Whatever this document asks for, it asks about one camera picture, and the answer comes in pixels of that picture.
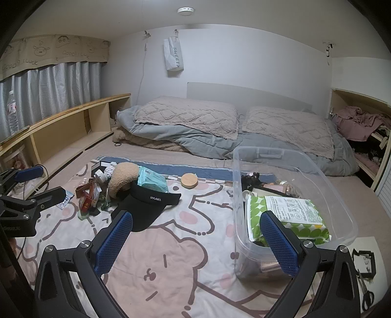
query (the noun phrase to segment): beige valance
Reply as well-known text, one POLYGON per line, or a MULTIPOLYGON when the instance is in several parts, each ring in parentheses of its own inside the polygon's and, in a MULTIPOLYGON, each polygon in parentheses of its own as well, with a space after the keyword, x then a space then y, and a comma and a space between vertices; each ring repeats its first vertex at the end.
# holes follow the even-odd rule
POLYGON ((12 41, 0 58, 0 81, 20 71, 66 62, 107 62, 110 42, 87 36, 50 34, 12 41))

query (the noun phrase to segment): gray curtain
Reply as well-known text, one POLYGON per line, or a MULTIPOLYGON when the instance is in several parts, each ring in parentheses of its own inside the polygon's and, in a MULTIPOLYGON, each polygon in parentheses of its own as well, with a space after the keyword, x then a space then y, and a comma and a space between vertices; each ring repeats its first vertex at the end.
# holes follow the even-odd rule
POLYGON ((14 90, 19 127, 100 98, 102 63, 61 63, 27 70, 0 82, 0 141, 10 136, 7 100, 14 90))

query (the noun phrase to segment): wooden disc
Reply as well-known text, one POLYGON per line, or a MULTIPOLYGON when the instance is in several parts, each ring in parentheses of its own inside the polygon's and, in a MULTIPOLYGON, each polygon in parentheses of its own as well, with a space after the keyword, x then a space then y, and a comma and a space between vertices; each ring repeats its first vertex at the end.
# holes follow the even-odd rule
POLYGON ((185 173, 181 177, 181 185, 185 188, 191 189, 198 184, 198 178, 193 173, 185 173))

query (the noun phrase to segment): teal package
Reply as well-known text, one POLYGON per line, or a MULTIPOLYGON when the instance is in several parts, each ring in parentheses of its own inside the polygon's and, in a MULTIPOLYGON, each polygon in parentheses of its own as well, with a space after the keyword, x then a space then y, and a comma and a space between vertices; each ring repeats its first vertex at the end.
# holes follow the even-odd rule
POLYGON ((155 191, 160 191, 160 192, 169 191, 169 188, 167 186, 167 181, 164 176, 142 166, 140 166, 137 184, 139 186, 143 186, 145 188, 155 190, 155 191))

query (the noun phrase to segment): plastic bottle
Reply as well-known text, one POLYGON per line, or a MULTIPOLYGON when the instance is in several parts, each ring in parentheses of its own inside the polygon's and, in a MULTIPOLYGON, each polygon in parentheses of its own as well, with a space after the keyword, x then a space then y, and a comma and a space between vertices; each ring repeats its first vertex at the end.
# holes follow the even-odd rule
POLYGON ((14 91, 9 91, 8 101, 8 124, 11 131, 11 135, 16 134, 19 131, 18 116, 16 114, 16 101, 14 97, 14 91))

